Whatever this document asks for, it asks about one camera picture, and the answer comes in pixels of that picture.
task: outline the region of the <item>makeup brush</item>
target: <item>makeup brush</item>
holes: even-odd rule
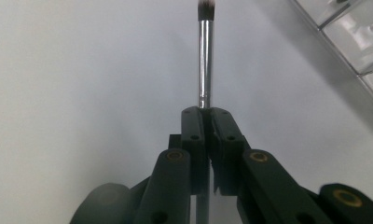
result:
[[[213,67],[214,0],[200,0],[199,108],[210,108]]]

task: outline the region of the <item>silver brush ferrule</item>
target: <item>silver brush ferrule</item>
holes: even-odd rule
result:
[[[199,108],[210,108],[213,68],[213,21],[200,21]]]

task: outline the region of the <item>screw hole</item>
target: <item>screw hole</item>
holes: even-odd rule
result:
[[[344,189],[335,189],[333,196],[338,199],[340,202],[350,206],[350,207],[361,207],[362,201],[355,194],[344,190]]]
[[[301,224],[314,224],[315,223],[315,220],[314,218],[307,214],[307,213],[300,213],[297,215],[297,220],[301,223]]]
[[[153,224],[162,224],[165,223],[168,219],[168,216],[164,212],[156,212],[152,214],[151,221]]]
[[[265,162],[268,160],[268,156],[261,152],[253,152],[250,154],[250,158],[254,161]]]
[[[184,157],[183,153],[180,151],[171,151],[166,156],[170,161],[179,161]]]

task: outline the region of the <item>brush bristles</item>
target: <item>brush bristles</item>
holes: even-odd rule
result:
[[[199,21],[213,21],[214,10],[215,10],[214,0],[200,0],[199,6],[198,6]]]

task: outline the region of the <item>brass screw insert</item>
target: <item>brass screw insert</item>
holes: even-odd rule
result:
[[[355,194],[344,190],[344,189],[335,189],[333,195],[340,202],[350,206],[350,207],[361,207],[362,201]]]
[[[171,151],[167,153],[166,157],[169,161],[179,161],[183,159],[184,154],[180,151]]]
[[[268,156],[262,152],[253,152],[250,154],[250,158],[254,161],[259,161],[259,162],[265,162],[269,159]]]

